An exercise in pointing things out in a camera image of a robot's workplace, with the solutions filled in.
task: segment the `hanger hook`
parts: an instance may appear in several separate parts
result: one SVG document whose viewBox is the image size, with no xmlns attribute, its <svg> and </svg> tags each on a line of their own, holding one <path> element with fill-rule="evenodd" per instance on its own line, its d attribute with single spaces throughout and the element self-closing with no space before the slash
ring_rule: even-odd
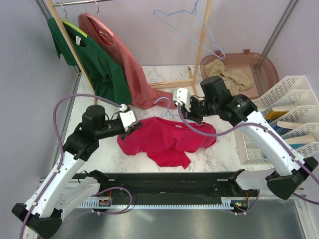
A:
<svg viewBox="0 0 319 239">
<path fill-rule="evenodd" d="M 99 5 L 98 5 L 98 3 L 97 3 L 97 1 L 96 0 L 94 0 L 94 2 L 96 3 L 96 5 L 98 6 L 98 11 L 96 12 L 96 14 L 98 14 L 99 13 L 99 11 L 100 11 L 100 7 L 99 7 Z"/>
<path fill-rule="evenodd" d="M 63 10 L 65 11 L 65 18 L 68 19 L 68 17 L 67 17 L 68 13 L 66 12 L 64 6 L 61 3 L 59 3 L 59 2 L 56 2 L 56 3 L 59 4 L 63 8 Z"/>
</svg>

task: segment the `green shirt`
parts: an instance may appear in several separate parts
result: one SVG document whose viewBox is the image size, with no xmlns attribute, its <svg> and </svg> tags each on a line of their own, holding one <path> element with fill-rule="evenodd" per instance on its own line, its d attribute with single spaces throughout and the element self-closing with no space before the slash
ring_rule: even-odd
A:
<svg viewBox="0 0 319 239">
<path fill-rule="evenodd" d="M 118 104 L 132 102 L 128 84 L 123 70 L 89 35 L 76 26 L 64 21 L 76 52 L 93 84 L 95 94 Z M 63 35 L 54 18 L 48 20 L 54 45 L 60 58 L 63 54 L 68 65 L 77 66 Z"/>
</svg>

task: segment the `hanging clothes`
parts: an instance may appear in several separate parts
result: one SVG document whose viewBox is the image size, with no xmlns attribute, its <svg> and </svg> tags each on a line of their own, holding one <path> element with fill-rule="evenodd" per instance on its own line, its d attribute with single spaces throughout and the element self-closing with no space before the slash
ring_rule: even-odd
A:
<svg viewBox="0 0 319 239">
<path fill-rule="evenodd" d="M 172 93 L 153 89 L 146 80 L 144 71 L 124 43 L 102 22 L 88 13 L 79 15 L 79 28 L 90 35 L 125 72 L 126 80 L 133 98 L 132 105 L 141 109 L 149 109 L 155 105 L 167 107 L 168 101 L 161 100 L 153 104 L 157 98 L 168 97 Z"/>
<path fill-rule="evenodd" d="M 95 94 L 118 104 L 130 104 L 132 97 L 123 70 L 89 35 L 67 22 L 62 21 L 74 48 L 90 77 Z M 57 55 L 63 54 L 70 66 L 77 66 L 54 18 L 48 20 Z"/>
<path fill-rule="evenodd" d="M 208 148 L 217 141 L 216 137 L 206 137 L 192 131 L 182 122 L 157 117 L 140 122 L 143 124 L 142 128 L 124 140 L 119 136 L 117 142 L 126 155 L 146 152 L 160 167 L 187 168 L 190 160 L 185 152 L 195 153 L 201 147 Z M 202 132 L 216 133 L 216 129 L 208 123 L 200 126 L 190 124 Z"/>
<path fill-rule="evenodd" d="M 204 70 L 209 77 L 221 77 L 232 96 L 236 96 L 239 94 L 239 91 L 249 89 L 253 86 L 253 80 L 242 70 L 225 71 L 225 65 L 219 59 L 213 60 L 205 65 Z"/>
</svg>

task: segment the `book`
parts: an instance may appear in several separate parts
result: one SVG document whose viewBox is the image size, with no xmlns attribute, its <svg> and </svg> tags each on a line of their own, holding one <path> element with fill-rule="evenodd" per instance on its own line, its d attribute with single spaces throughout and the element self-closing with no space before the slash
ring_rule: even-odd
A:
<svg viewBox="0 0 319 239">
<path fill-rule="evenodd" d="M 290 145 L 291 148 L 297 149 L 297 148 L 300 148 L 302 146 L 305 146 L 306 144 L 316 142 L 316 139 L 311 134 L 308 134 L 306 136 L 287 138 L 287 139 L 285 139 L 285 141 L 287 144 Z"/>
<path fill-rule="evenodd" d="M 275 125 L 273 125 L 273 129 L 277 132 L 277 134 L 284 135 L 285 133 L 288 133 L 291 130 L 298 128 L 301 125 L 302 123 L 277 121 Z"/>
<path fill-rule="evenodd" d="M 293 110 L 296 106 L 277 106 L 272 107 L 271 110 L 266 114 L 265 120 L 268 123 L 271 123 L 277 119 L 279 119 L 281 116 L 285 115 L 289 111 Z"/>
</svg>

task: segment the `pink sweater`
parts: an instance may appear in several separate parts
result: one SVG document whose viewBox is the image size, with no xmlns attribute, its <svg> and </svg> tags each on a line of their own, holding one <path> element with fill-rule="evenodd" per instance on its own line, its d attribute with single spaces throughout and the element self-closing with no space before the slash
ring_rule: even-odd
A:
<svg viewBox="0 0 319 239">
<path fill-rule="evenodd" d="M 172 100 L 172 93 L 153 89 L 146 81 L 144 71 L 124 43 L 102 22 L 88 13 L 79 15 L 79 28 L 91 36 L 125 72 L 131 96 L 132 105 L 141 109 L 154 107 L 159 97 L 165 96 Z M 167 107 L 168 100 L 159 100 L 156 105 Z"/>
<path fill-rule="evenodd" d="M 182 122 L 174 122 L 162 118 L 148 118 L 140 121 L 143 127 L 121 140 L 118 144 L 126 155 L 146 152 L 160 167 L 187 168 L 189 158 L 184 152 L 194 153 L 198 149 L 208 148 L 216 142 L 216 137 L 206 137 L 195 133 Z M 208 123 L 191 125 L 206 133 L 216 133 L 216 129 Z"/>
</svg>

